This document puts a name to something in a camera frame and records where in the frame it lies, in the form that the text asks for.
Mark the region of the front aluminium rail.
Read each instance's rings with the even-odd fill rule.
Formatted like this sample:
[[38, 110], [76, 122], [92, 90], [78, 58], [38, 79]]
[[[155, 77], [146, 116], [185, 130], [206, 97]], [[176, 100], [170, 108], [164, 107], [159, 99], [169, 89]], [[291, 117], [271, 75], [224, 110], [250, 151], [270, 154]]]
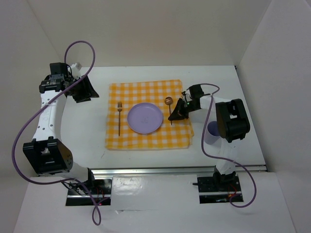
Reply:
[[213, 166], [191, 166], [191, 167], [148, 167], [148, 168], [105, 168], [92, 169], [95, 177], [110, 177], [115, 175], [121, 176], [142, 176], [142, 175], [181, 175], [197, 174], [205, 175], [213, 173]]

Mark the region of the copper fork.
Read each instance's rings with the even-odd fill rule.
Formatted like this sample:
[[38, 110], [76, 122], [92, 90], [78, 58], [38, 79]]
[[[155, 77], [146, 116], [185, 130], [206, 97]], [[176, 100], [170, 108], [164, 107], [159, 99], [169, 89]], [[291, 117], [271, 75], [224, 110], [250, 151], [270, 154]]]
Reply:
[[121, 135], [121, 112], [122, 112], [122, 102], [119, 101], [118, 102], [118, 106], [117, 106], [117, 110], [119, 113], [119, 117], [118, 117], [118, 135]]

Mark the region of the copper spoon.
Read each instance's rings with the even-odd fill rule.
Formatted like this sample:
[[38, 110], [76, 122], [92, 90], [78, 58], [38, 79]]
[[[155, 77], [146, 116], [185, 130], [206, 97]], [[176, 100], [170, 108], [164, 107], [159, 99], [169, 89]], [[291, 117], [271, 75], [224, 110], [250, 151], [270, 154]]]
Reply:
[[172, 97], [168, 96], [165, 98], [165, 104], [169, 107], [169, 113], [171, 114], [171, 104], [173, 103]]

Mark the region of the lilac plastic cup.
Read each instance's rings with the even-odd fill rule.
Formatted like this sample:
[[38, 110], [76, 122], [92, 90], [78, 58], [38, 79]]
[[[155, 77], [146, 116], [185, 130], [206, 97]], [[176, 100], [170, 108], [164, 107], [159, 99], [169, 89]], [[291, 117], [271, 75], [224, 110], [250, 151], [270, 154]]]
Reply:
[[217, 121], [211, 121], [207, 124], [204, 136], [204, 142], [208, 145], [214, 144], [220, 138]]

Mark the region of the lilac plastic plate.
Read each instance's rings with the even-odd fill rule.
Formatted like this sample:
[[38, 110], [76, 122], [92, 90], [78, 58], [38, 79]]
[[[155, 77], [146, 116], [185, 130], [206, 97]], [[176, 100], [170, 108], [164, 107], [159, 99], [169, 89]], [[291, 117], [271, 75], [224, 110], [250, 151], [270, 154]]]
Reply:
[[162, 111], [152, 103], [134, 105], [127, 114], [129, 127], [140, 134], [150, 134], [160, 128], [163, 122]]

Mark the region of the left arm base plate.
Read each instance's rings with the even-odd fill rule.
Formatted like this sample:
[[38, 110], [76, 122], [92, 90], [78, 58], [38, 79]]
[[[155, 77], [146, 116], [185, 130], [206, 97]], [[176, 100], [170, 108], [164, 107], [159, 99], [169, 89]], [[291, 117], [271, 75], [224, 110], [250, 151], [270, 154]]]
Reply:
[[91, 197], [95, 202], [102, 206], [111, 205], [112, 179], [93, 179], [92, 181], [84, 182], [89, 193], [82, 187], [81, 184], [66, 182], [64, 183], [67, 192], [66, 206], [93, 206]]

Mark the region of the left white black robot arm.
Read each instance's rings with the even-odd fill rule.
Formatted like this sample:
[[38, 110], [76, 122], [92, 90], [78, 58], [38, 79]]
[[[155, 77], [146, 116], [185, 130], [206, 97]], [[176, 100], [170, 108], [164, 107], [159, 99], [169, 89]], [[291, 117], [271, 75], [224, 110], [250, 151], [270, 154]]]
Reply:
[[80, 63], [51, 63], [50, 75], [39, 85], [41, 106], [38, 126], [31, 140], [23, 144], [23, 152], [38, 175], [64, 175], [80, 180], [79, 188], [86, 194], [96, 189], [89, 168], [74, 162], [73, 155], [61, 141], [61, 121], [67, 97], [76, 103], [90, 101], [99, 95], [88, 77], [81, 79]]

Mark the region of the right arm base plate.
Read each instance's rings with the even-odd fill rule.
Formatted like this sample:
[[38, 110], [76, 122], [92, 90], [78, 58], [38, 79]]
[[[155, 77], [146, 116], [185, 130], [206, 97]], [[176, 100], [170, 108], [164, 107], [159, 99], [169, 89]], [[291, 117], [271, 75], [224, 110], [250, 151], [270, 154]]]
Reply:
[[200, 204], [243, 202], [242, 190], [238, 176], [233, 181], [217, 185], [212, 177], [198, 177], [192, 185], [198, 188]]

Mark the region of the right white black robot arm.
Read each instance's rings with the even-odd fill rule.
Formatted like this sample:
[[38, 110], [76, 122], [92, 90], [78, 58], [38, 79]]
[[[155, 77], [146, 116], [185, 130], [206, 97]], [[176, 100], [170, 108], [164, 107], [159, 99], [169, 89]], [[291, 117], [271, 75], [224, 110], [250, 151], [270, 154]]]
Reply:
[[234, 184], [237, 150], [240, 142], [250, 131], [249, 119], [241, 99], [225, 100], [214, 97], [215, 92], [204, 93], [202, 84], [190, 86], [182, 92], [169, 121], [189, 118], [189, 113], [207, 110], [201, 136], [203, 154], [217, 161], [211, 186], [224, 190]]

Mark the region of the yellow white checkered cloth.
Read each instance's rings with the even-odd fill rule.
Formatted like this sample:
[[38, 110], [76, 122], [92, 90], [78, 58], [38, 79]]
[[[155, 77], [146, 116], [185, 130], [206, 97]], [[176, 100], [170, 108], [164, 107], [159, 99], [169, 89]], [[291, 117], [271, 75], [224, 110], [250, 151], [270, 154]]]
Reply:
[[[169, 150], [185, 149], [192, 144], [194, 135], [189, 119], [170, 122], [165, 98], [173, 99], [171, 110], [183, 90], [181, 80], [149, 81], [138, 83], [112, 83], [109, 87], [106, 118], [105, 146], [109, 150]], [[118, 102], [122, 102], [121, 135], [118, 135]], [[158, 130], [144, 135], [133, 131], [127, 122], [129, 110], [139, 103], [152, 103], [163, 113]]]

